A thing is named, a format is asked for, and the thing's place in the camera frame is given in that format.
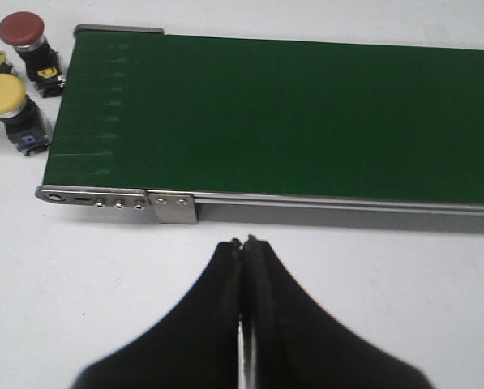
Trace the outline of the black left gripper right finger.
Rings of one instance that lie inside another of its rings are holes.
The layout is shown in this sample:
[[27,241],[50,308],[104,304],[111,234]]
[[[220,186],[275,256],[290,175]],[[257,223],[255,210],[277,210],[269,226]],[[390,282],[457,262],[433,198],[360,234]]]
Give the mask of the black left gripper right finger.
[[339,323],[302,288],[270,244],[242,249],[248,388],[430,388],[417,368]]

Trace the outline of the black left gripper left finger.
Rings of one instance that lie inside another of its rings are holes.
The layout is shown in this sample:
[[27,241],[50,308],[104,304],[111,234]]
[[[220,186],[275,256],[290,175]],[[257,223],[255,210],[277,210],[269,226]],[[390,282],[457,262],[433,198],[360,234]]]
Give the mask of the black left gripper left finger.
[[241,242],[221,242],[182,300],[139,338],[85,368],[75,388],[235,388]]

